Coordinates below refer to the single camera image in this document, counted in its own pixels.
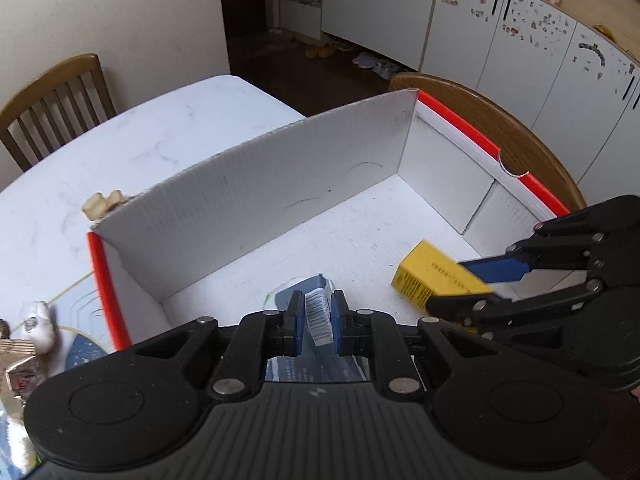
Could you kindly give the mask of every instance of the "white cardboard box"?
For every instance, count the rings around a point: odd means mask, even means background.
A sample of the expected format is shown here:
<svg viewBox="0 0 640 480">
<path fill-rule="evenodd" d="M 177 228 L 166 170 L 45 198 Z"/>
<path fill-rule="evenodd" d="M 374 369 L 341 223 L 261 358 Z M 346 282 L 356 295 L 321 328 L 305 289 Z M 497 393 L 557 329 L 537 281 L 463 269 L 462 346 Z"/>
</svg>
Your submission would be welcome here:
<svg viewBox="0 0 640 480">
<path fill-rule="evenodd" d="M 392 287 L 421 240 L 456 260 L 504 253 L 567 209 L 423 92 L 377 96 L 301 120 L 185 170 L 92 227 L 90 249 L 116 348 L 197 316 L 221 326 L 271 291 L 323 273 L 352 309 L 414 324 Z M 567 272 L 535 272 L 528 296 Z"/>
</svg>

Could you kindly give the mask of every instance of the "cabinet door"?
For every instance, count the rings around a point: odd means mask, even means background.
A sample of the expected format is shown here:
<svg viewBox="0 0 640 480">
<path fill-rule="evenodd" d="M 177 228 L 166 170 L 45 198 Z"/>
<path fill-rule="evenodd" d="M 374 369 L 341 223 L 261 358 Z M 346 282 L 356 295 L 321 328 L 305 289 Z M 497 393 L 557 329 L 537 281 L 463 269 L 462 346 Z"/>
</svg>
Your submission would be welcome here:
<svg viewBox="0 0 640 480">
<path fill-rule="evenodd" d="M 366 0 L 364 46 L 413 69 L 420 67 L 433 0 Z"/>
<path fill-rule="evenodd" d="M 542 109 L 576 21 L 540 0 L 505 0 L 478 91 L 529 128 Z"/>
<path fill-rule="evenodd" d="M 637 84 L 635 66 L 578 23 L 534 133 L 578 181 L 593 162 Z"/>
<path fill-rule="evenodd" d="M 503 0 L 436 0 L 420 72 L 478 86 Z"/>
<path fill-rule="evenodd" d="M 322 0 L 322 30 L 345 40 L 359 43 L 359 0 Z"/>
<path fill-rule="evenodd" d="M 579 183 L 589 205 L 618 195 L 640 195 L 640 86 L 629 96 L 609 140 Z"/>
</svg>

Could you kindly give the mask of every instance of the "plastic bag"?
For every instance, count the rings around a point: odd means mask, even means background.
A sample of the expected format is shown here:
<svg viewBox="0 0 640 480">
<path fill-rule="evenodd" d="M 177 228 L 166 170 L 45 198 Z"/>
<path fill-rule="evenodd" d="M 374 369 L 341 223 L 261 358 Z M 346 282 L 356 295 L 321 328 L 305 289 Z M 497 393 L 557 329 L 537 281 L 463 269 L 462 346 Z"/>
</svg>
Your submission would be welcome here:
<svg viewBox="0 0 640 480">
<path fill-rule="evenodd" d="M 17 480 L 38 465 L 22 421 L 24 403 L 45 378 L 45 367 L 33 342 L 0 341 L 0 478 Z"/>
<path fill-rule="evenodd" d="M 305 295 L 306 321 L 302 352 L 297 357 L 274 357 L 267 362 L 265 380 L 289 383 L 348 383 L 369 380 L 366 358 L 339 356 L 334 349 L 329 298 L 331 281 L 322 274 L 291 280 L 269 295 L 264 309 L 286 310 L 291 295 Z"/>
</svg>

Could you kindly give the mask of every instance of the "wooden chair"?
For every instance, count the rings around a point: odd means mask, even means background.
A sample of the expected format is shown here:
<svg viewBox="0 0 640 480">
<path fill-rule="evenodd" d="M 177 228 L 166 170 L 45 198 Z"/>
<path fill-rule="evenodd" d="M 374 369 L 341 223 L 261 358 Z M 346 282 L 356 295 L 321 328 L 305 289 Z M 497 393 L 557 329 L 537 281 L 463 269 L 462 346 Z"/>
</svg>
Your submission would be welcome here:
<svg viewBox="0 0 640 480">
<path fill-rule="evenodd" d="M 93 88 L 87 88 L 82 79 L 85 74 L 90 76 Z M 97 98 L 91 99 L 94 88 Z M 84 54 L 67 59 L 20 90 L 0 111 L 0 140 L 21 170 L 27 171 L 32 166 L 30 159 L 41 161 L 72 141 L 78 136 L 78 128 L 81 134 L 87 132 L 87 118 L 93 123 L 91 128 L 103 122 L 96 113 L 96 101 L 102 105 L 100 114 L 105 120 L 115 117 L 98 56 Z"/>
<path fill-rule="evenodd" d="M 388 91 L 424 90 L 500 146 L 500 160 L 513 174 L 529 171 L 571 211 L 586 207 L 578 186 L 551 150 L 524 124 L 465 86 L 435 76 L 400 73 Z"/>
</svg>

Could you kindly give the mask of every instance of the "white table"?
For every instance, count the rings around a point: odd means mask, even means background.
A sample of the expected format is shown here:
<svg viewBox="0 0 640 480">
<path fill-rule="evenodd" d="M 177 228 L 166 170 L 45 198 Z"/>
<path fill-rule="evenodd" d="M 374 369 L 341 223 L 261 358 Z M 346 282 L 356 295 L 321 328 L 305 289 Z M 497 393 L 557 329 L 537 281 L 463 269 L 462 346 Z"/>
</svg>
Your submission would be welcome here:
<svg viewBox="0 0 640 480">
<path fill-rule="evenodd" d="M 0 192 L 0 317 L 50 300 L 91 271 L 94 192 L 134 195 L 303 116 L 256 87 L 218 76 L 160 96 L 63 146 Z"/>
</svg>

